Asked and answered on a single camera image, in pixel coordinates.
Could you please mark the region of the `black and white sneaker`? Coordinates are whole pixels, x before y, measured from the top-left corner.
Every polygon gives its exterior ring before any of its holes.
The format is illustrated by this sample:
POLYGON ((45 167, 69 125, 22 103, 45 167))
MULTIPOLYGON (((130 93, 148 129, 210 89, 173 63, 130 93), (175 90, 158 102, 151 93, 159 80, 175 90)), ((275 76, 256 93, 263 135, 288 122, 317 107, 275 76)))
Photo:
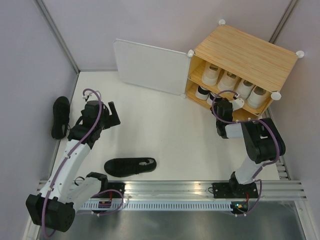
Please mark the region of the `black and white sneaker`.
POLYGON ((215 93, 210 92, 209 95, 208 95, 208 97, 207 97, 207 99, 206 99, 206 103, 207 103, 208 105, 212 106, 213 102, 218 102, 218 101, 220 101, 221 99, 222 99, 221 96, 219 96, 219 95, 216 96, 215 93))

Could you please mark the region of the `white leather sneaker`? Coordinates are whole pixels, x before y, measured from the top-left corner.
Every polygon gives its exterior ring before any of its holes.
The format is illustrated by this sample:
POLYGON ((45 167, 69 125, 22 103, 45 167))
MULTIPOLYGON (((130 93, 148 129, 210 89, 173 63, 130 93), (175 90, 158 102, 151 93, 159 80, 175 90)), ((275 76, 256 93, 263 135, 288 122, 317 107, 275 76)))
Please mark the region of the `white leather sneaker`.
POLYGON ((253 83, 245 79, 242 79, 237 85, 237 88, 235 91, 237 92, 240 98, 246 100, 250 96, 254 87, 255 85, 253 83))
POLYGON ((258 109, 263 105, 269 96, 269 91, 266 91, 259 86, 255 86, 247 98, 247 105, 253 109, 258 109))

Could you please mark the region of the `beige lace sneaker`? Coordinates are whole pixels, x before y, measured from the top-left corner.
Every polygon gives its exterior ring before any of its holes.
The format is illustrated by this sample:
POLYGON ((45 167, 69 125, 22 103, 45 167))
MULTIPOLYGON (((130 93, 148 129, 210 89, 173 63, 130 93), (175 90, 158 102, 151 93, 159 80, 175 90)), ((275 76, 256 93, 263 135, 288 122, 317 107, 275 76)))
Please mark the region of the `beige lace sneaker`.
POLYGON ((214 86, 217 84, 220 72, 220 67, 210 62, 206 62, 201 81, 207 86, 214 86))

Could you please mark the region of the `white translucent cabinet door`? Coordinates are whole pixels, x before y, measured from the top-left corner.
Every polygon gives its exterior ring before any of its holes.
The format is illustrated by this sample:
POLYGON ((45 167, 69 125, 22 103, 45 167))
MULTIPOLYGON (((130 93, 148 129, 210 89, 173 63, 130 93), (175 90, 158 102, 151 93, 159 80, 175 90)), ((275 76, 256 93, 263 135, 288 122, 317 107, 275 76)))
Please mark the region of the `white translucent cabinet door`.
POLYGON ((192 49, 185 53, 123 39, 116 39, 113 49, 123 82, 178 96, 185 93, 192 49))

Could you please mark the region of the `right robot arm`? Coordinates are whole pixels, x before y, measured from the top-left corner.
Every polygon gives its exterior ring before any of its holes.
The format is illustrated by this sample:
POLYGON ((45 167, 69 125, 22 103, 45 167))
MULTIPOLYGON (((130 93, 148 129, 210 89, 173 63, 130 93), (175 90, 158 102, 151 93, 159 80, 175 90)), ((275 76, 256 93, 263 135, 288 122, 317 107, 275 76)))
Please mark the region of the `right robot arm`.
POLYGON ((211 111, 216 119, 216 130, 223 139, 243 138, 247 157, 240 168, 232 172, 227 183, 212 184, 215 199, 257 199, 255 179, 263 167, 274 164, 286 152, 286 145, 273 120, 269 117, 240 121, 233 120, 233 104, 218 97, 211 111))

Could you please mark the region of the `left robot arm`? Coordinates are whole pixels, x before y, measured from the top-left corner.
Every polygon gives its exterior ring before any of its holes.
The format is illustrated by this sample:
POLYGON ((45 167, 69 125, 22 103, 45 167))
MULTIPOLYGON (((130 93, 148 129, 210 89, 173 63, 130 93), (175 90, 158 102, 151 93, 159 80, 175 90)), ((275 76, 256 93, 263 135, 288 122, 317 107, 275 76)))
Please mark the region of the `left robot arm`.
POLYGON ((57 169, 38 194, 30 194, 26 199, 28 213, 35 225, 66 232, 85 202, 95 195, 98 198, 108 195, 108 177, 102 173, 90 172, 78 186, 72 188, 72 184, 102 131, 120 123, 113 102, 105 105, 90 100, 85 104, 81 116, 69 131, 57 169))

